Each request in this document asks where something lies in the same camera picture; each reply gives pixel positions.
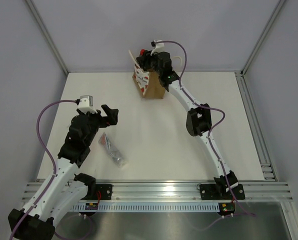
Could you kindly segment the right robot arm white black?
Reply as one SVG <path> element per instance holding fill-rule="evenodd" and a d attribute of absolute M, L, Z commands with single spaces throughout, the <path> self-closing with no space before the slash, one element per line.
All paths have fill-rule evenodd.
<path fill-rule="evenodd" d="M 218 124 L 212 124 L 211 111 L 221 112 L 223 117 L 225 113 L 220 109 L 210 107 L 207 103 L 200 103 L 189 93 L 182 84 L 181 77 L 174 71 L 168 52 L 142 49 L 136 61 L 142 70 L 152 70 L 157 73 L 160 85 L 172 94 L 187 111 L 185 126 L 189 135 L 196 138 L 204 147 L 205 153 L 208 154 L 216 168 L 217 175 L 213 179 L 217 196 L 222 199 L 232 196 L 239 181 L 223 159 L 212 133 Z"/>

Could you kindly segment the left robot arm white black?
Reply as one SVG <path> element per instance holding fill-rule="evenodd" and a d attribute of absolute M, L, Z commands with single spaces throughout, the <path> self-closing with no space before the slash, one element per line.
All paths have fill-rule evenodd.
<path fill-rule="evenodd" d="M 52 239 L 67 212 L 81 199 L 92 199 L 97 193 L 96 179 L 78 170 L 99 129 L 117 125 L 119 111 L 103 104 L 103 116 L 82 100 L 75 103 L 78 114 L 71 120 L 58 158 L 50 159 L 52 171 L 22 209 L 13 209 L 8 215 L 10 239 Z"/>

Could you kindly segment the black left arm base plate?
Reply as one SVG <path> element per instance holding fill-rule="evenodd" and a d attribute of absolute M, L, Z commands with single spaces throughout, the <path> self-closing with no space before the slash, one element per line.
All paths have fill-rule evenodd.
<path fill-rule="evenodd" d="M 112 184 L 93 184 L 88 193 L 88 200 L 100 200 L 109 201 L 112 199 L 113 185 Z"/>

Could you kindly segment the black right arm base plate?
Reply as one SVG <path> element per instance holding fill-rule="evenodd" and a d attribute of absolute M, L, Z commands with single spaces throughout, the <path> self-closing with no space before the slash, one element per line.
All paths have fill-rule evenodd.
<path fill-rule="evenodd" d="M 200 192 L 200 197 L 202 200 L 233 200 L 231 192 L 228 191 L 224 194 L 220 194 L 216 190 L 216 184 L 198 184 L 197 189 Z M 237 200 L 245 200 L 245 191 L 242 184 L 232 189 Z"/>

